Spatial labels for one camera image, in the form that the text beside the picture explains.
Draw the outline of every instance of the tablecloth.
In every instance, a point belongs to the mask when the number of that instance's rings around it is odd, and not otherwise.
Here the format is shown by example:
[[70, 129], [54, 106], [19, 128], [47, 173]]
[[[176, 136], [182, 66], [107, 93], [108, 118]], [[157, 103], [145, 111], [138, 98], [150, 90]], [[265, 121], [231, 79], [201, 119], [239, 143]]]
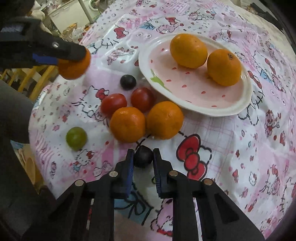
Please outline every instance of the tablecloth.
[[[198, 33], [234, 52], [250, 75], [251, 102], [238, 115], [222, 118], [183, 110], [183, 127], [172, 139], [145, 136], [136, 143], [120, 143], [100, 113], [101, 101], [123, 93], [130, 105], [132, 90], [124, 91], [119, 84], [123, 74], [136, 77], [136, 88], [149, 87], [139, 70], [139, 51], [151, 38], [172, 32]], [[29, 124], [31, 148], [53, 194], [58, 197], [76, 179], [99, 179], [124, 159], [128, 148], [158, 147], [162, 157], [189, 178], [212, 178], [268, 237], [296, 196], [295, 61], [274, 46], [269, 33], [215, 0], [117, 0], [82, 43], [92, 53], [88, 71], [77, 80], [59, 76], [45, 88]], [[65, 141], [74, 126], [88, 135], [79, 152]], [[194, 170], [187, 169], [182, 158], [188, 144], [200, 160]], [[115, 201], [116, 239], [171, 240], [172, 200], [158, 198], [153, 176], [151, 165], [135, 168], [129, 199]], [[201, 235], [197, 206], [196, 215]]]

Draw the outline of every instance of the white plate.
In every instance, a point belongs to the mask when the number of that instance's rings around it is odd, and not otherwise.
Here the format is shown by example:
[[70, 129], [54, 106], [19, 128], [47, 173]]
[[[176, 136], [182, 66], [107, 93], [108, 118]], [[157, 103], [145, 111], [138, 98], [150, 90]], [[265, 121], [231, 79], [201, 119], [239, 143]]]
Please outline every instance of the white plate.
[[[238, 114], [248, 106], [252, 84], [242, 65], [241, 80], [223, 87], [209, 79], [205, 63], [198, 69], [189, 69], [172, 58], [169, 45], [177, 34], [165, 34], [148, 42], [140, 50], [139, 67], [150, 85], [180, 107], [205, 115], [219, 117]], [[222, 44], [200, 35], [208, 49], [226, 49]]]

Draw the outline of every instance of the cherry tomato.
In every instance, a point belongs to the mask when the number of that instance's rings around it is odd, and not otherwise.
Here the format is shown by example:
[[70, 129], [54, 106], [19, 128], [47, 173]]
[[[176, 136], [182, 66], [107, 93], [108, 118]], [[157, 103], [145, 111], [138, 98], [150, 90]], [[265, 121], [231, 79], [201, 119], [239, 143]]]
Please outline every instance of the cherry tomato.
[[123, 94], [112, 94], [108, 95], [106, 98], [102, 100], [101, 112], [108, 118], [111, 118], [116, 110], [126, 106], [127, 101]]
[[146, 112], [150, 110], [154, 105], [154, 95], [146, 87], [137, 88], [131, 94], [131, 104], [136, 107], [141, 112]]

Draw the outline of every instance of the orange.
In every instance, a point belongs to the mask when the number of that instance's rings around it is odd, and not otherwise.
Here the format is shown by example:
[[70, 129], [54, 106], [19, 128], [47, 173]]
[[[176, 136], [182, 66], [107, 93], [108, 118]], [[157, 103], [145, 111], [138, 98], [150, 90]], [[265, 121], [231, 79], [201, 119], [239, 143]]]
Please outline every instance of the orange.
[[121, 142], [136, 142], [145, 135], [145, 116], [135, 107], [122, 107], [114, 112], [110, 130]]
[[57, 66], [59, 68], [59, 74], [63, 78], [65, 78], [66, 80], [74, 80], [79, 78], [86, 72], [91, 62], [91, 53], [87, 48], [85, 49], [85, 57], [80, 61], [70, 61], [64, 59], [58, 60]]
[[222, 86], [231, 86], [240, 80], [242, 66], [239, 59], [227, 49], [217, 49], [207, 59], [209, 76]]
[[160, 139], [170, 139], [180, 131], [184, 115], [175, 103], [163, 101], [156, 104], [148, 113], [147, 129]]
[[207, 60], [207, 47], [191, 34], [178, 34], [170, 42], [170, 53], [174, 60], [187, 68], [196, 69]]

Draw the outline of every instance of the chair leg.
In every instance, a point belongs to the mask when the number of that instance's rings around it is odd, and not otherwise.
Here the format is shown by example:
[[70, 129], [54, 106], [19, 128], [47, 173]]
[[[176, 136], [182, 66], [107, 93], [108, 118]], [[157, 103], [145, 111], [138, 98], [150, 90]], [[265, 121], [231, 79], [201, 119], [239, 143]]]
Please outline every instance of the chair leg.
[[24, 87], [27, 85], [29, 80], [33, 77], [33, 75], [36, 73], [37, 66], [34, 66], [32, 69], [30, 69], [29, 73], [26, 75], [22, 83], [20, 84], [18, 88], [18, 92], [22, 92], [24, 90]]
[[6, 73], [7, 73], [7, 69], [4, 70], [3, 74], [0, 77], [0, 80], [3, 80], [4, 79], [4, 76], [6, 75]]
[[21, 71], [22, 71], [22, 69], [17, 69], [17, 70], [13, 73], [13, 75], [11, 76], [11, 79], [10, 79], [10, 81], [9, 81], [9, 83], [8, 83], [9, 86], [12, 85], [12, 83], [15, 81], [15, 79], [16, 79], [17, 76], [21, 73]]
[[42, 88], [44, 87], [44, 83], [48, 80], [50, 77], [51, 73], [57, 68], [54, 65], [50, 65], [47, 70], [44, 72], [44, 74], [41, 76], [41, 78], [38, 80], [36, 86], [34, 87], [31, 95], [30, 95], [30, 100], [35, 101], [38, 95], [40, 94]]

